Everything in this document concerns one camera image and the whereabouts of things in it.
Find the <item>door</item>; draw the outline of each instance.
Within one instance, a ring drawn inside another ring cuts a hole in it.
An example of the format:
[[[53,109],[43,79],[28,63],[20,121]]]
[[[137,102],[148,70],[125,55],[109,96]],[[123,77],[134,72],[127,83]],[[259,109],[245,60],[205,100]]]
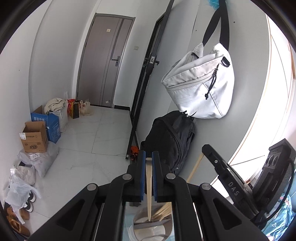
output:
[[[152,51],[153,51],[153,48],[154,48],[154,45],[155,45],[155,42],[156,42],[156,38],[157,38],[158,33],[159,33],[159,29],[160,29],[160,26],[161,26],[161,23],[162,23],[162,20],[163,20],[163,16],[164,15],[162,15],[156,21],[156,24],[154,26],[154,29],[153,29],[153,32],[152,32],[152,35],[151,35],[151,39],[150,39],[150,42],[149,42],[149,45],[148,45],[148,48],[147,48],[145,59],[144,59],[143,65],[142,65],[140,77],[139,77],[137,88],[136,88],[135,95],[134,95],[134,98],[133,98],[133,105],[132,105],[132,108],[131,108],[130,116],[131,116],[132,122],[135,119],[136,109],[137,109],[137,106],[138,106],[138,103],[139,103],[139,98],[140,98],[140,92],[141,92],[141,89],[143,87],[143,82],[144,82],[145,75],[146,75],[146,68],[147,68],[148,62],[149,62],[149,60],[151,58],[151,55],[152,55]]]
[[[77,99],[111,107],[114,91],[133,19],[96,16],[85,44]]]
[[[146,88],[148,85],[148,81],[150,78],[150,75],[153,71],[154,65],[159,64],[159,62],[156,60],[157,57],[157,50],[161,41],[161,37],[163,35],[166,23],[168,21],[168,17],[170,15],[170,11],[172,9],[174,0],[170,0],[168,7],[166,9],[166,12],[164,13],[163,17],[161,17],[155,24],[152,37],[150,39],[150,43],[146,52],[146,56],[144,59],[144,63],[142,66],[142,70],[140,73],[140,77],[138,80],[136,93],[133,100],[132,110],[131,110],[131,119],[132,119],[132,129],[130,134],[130,139],[126,151],[126,159],[129,158],[130,152],[131,152],[131,145],[133,142],[133,139],[135,137],[136,128],[138,125],[138,120],[141,112],[141,107],[143,104],[143,100],[145,97]]]

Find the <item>white crossbody bag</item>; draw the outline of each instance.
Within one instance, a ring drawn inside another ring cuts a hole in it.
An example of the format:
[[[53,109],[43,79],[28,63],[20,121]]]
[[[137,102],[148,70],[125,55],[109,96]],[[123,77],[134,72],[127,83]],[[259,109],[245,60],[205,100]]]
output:
[[[176,62],[161,80],[178,110],[195,118],[222,118],[231,104],[234,72],[228,53],[229,20],[225,0],[219,4],[202,43]],[[203,47],[220,19],[220,43],[204,56]]]

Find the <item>brown shoe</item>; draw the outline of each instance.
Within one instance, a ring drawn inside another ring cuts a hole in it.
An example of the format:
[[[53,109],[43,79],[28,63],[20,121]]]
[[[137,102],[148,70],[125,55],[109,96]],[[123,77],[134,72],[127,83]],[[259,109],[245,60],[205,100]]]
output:
[[[6,216],[6,218],[14,231],[26,237],[30,237],[30,231],[24,225],[21,225],[18,221],[12,219],[9,216]]]
[[[13,212],[12,207],[8,207],[6,211],[7,211],[8,216],[10,216],[12,219],[17,219],[17,216]],[[24,220],[30,219],[30,213],[26,209],[21,208],[20,215],[21,215],[22,219],[24,219]]]

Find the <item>metal bolt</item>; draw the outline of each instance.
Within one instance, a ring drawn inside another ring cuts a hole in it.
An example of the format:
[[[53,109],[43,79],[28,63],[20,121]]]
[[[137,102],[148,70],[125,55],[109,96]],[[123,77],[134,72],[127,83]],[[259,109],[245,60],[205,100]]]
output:
[[[211,189],[211,185],[208,184],[208,183],[203,183],[203,184],[202,184],[202,189],[203,189],[203,190],[210,190],[210,189]]]
[[[89,191],[96,190],[96,184],[94,184],[94,183],[88,184],[87,190],[89,190]]]
[[[173,179],[176,178],[176,175],[173,174],[173,173],[168,173],[168,174],[166,175],[166,177],[167,177],[167,179],[173,180]]]
[[[122,178],[123,178],[124,180],[130,180],[130,179],[132,178],[132,176],[131,176],[131,174],[126,173],[126,174],[124,174],[124,175],[122,176]]]

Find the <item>black backpack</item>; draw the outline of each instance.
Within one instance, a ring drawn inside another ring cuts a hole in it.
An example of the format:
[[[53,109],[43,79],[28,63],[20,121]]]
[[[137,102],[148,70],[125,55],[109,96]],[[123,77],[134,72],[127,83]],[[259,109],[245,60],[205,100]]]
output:
[[[178,110],[156,118],[141,143],[141,150],[146,151],[146,157],[158,151],[160,162],[169,165],[171,172],[178,175],[194,137],[193,119]]]

